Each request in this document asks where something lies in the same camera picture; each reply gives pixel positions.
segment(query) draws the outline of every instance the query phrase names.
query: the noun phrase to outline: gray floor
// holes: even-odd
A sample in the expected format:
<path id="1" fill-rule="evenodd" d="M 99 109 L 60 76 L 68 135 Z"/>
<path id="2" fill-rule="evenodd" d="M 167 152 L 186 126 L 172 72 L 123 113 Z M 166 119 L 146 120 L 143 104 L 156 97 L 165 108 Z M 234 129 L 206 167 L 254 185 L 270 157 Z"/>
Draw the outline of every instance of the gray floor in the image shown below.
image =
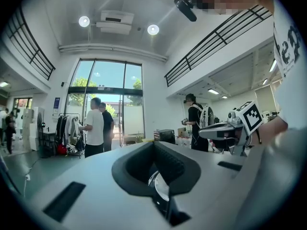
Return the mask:
<path id="1" fill-rule="evenodd" d="M 38 159 L 39 155 L 36 151 L 4 158 L 9 169 L 9 175 L 22 194 L 24 193 L 25 175 L 29 172 L 32 164 L 37 161 L 31 169 L 30 181 L 26 184 L 25 198 L 28 199 L 48 182 L 84 159 L 84 156 L 81 160 L 78 156 L 56 156 L 47 159 Z"/>

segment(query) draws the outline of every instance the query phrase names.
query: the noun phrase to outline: person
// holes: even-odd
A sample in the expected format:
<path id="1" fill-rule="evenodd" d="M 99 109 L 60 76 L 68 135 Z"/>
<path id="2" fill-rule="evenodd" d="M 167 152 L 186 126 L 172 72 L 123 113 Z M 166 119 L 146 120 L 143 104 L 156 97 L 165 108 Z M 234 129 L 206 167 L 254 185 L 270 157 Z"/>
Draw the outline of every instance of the person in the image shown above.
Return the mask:
<path id="1" fill-rule="evenodd" d="M 187 94 L 186 103 L 189 106 L 189 120 L 184 122 L 183 125 L 192 125 L 191 148 L 193 150 L 208 152 L 208 145 L 209 145 L 208 140 L 200 137 L 198 134 L 198 131 L 200 129 L 199 124 L 200 124 L 201 111 L 192 105 L 197 105 L 201 109 L 203 109 L 203 107 L 201 104 L 198 104 L 196 102 L 196 97 L 193 94 Z"/>
<path id="2" fill-rule="evenodd" d="M 87 131 L 85 158 L 104 152 L 104 119 L 98 110 L 101 100 L 97 97 L 91 100 L 91 110 L 87 113 L 85 126 L 80 126 L 80 131 Z"/>
<path id="3" fill-rule="evenodd" d="M 16 134 L 15 127 L 14 127 L 14 112 L 10 112 L 9 115 L 5 117 L 5 124 L 6 124 L 6 129 L 5 129 L 5 135 L 6 135 L 6 147 L 8 149 L 8 152 L 12 154 L 12 138 L 13 134 Z"/>
<path id="4" fill-rule="evenodd" d="M 114 138 L 114 120 L 106 110 L 106 103 L 101 102 L 99 110 L 104 118 L 104 152 L 111 151 L 112 139 Z"/>
<path id="5" fill-rule="evenodd" d="M 274 18 L 274 55 L 282 74 L 283 83 L 279 87 L 284 92 L 294 89 L 295 94 L 280 94 L 276 102 L 281 107 L 279 116 L 258 128 L 261 140 L 252 134 L 250 145 L 267 145 L 278 134 L 289 128 L 299 129 L 307 126 L 307 115 L 298 102 L 306 101 L 306 46 L 295 23 L 279 0 L 197 0 L 203 8 L 214 9 L 249 9 L 259 4 L 268 9 Z"/>
<path id="6" fill-rule="evenodd" d="M 5 108 L 5 110 L 0 112 L 0 141 L 1 141 L 1 145 L 4 146 L 4 136 L 3 136 L 3 131 L 4 131 L 4 127 L 5 127 L 5 117 L 7 116 L 7 114 L 9 113 L 9 109 Z"/>

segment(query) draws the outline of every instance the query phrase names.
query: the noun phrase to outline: ceiling light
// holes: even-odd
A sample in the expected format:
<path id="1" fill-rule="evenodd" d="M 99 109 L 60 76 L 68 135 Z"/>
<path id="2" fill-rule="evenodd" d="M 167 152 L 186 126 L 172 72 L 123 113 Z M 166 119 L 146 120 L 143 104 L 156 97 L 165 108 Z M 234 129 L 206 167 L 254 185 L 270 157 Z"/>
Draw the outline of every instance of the ceiling light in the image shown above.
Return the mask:
<path id="1" fill-rule="evenodd" d="M 160 31 L 160 29 L 159 29 L 159 26 L 157 26 L 157 25 L 150 25 L 147 28 L 147 32 L 150 35 L 157 35 L 159 33 L 159 31 Z"/>
<path id="2" fill-rule="evenodd" d="M 90 19 L 87 16 L 82 16 L 79 19 L 79 25 L 82 27 L 87 27 L 90 24 Z"/>
<path id="3" fill-rule="evenodd" d="M 274 68 L 275 68 L 275 66 L 276 66 L 276 63 L 277 63 L 277 61 L 274 60 L 272 66 L 271 66 L 270 72 L 274 70 Z"/>
<path id="4" fill-rule="evenodd" d="M 2 87 L 5 87 L 5 86 L 7 86 L 8 85 L 8 83 L 7 82 L 0 82 L 0 87 L 2 88 Z"/>
<path id="5" fill-rule="evenodd" d="M 209 89 L 208 92 L 213 93 L 213 94 L 219 94 L 219 92 L 216 92 L 216 91 L 213 90 L 213 89 Z"/>

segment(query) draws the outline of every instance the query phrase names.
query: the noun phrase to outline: large window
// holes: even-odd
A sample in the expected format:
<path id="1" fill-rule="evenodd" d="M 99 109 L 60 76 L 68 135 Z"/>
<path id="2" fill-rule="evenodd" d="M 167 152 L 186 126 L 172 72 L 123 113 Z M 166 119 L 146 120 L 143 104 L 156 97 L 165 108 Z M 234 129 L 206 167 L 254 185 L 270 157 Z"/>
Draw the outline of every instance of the large window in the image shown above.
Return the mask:
<path id="1" fill-rule="evenodd" d="M 120 145 L 145 137 L 142 104 L 142 66 L 108 60 L 80 60 L 68 90 L 66 113 L 79 114 L 82 123 L 90 101 L 99 97 L 112 112 Z"/>

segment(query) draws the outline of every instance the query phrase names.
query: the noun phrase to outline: black slot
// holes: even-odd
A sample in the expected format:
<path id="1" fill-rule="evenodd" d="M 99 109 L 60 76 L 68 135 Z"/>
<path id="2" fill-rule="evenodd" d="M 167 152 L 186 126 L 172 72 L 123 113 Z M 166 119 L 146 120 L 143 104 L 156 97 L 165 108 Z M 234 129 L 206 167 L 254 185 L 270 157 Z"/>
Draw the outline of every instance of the black slot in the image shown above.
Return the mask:
<path id="1" fill-rule="evenodd" d="M 121 22 L 121 19 L 106 17 L 106 21 Z"/>
<path id="2" fill-rule="evenodd" d="M 240 171 L 242 169 L 242 165 L 235 164 L 235 163 L 228 163 L 224 161 L 219 162 L 217 165 L 220 165 L 222 167 L 225 167 L 225 168 L 228 168 L 234 171 Z"/>
<path id="3" fill-rule="evenodd" d="M 43 211 L 54 220 L 61 222 L 85 188 L 84 184 L 70 183 Z"/>

